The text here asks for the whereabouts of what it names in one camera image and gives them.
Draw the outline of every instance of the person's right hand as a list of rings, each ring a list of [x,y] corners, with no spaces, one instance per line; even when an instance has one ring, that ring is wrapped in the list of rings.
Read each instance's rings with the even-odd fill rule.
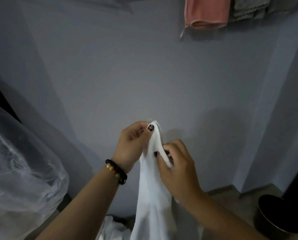
[[[186,207],[203,193],[194,161],[179,139],[164,144],[163,149],[173,158],[174,167],[170,169],[158,153],[157,163],[161,180],[168,191]]]

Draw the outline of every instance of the forearm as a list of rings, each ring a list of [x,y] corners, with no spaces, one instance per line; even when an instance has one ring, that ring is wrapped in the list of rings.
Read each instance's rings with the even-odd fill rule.
[[[104,166],[37,239],[94,240],[118,187]]]
[[[220,239],[267,240],[238,216],[214,202],[207,193],[201,192],[188,204],[187,210]]]

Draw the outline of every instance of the pink towel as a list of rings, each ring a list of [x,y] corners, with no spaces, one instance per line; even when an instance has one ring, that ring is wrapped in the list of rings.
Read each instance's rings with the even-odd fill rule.
[[[210,29],[227,25],[230,2],[231,0],[186,0],[185,27]]]

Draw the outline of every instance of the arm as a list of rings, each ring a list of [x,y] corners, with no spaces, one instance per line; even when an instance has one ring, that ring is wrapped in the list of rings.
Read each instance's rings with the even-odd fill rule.
[[[139,121],[121,132],[111,160],[125,173],[131,171],[150,140],[152,132],[146,128],[147,122]],[[118,187],[118,179],[103,166],[37,240],[94,240]]]
[[[158,154],[157,163],[161,180],[170,193],[198,222],[220,239],[267,240],[235,214],[215,203],[199,186],[198,176],[186,146],[181,140],[163,145],[174,160],[170,169]]]

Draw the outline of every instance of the hand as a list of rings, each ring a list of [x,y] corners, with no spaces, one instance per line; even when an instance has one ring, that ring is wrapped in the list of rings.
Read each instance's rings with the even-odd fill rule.
[[[174,167],[170,169],[158,154],[157,163],[161,180],[168,191],[186,207],[203,193],[194,161],[181,140],[164,144],[163,149],[171,155]]]
[[[131,171],[143,150],[148,148],[154,126],[151,126],[151,131],[147,127],[146,121],[138,121],[121,132],[116,152],[111,160],[125,173]]]

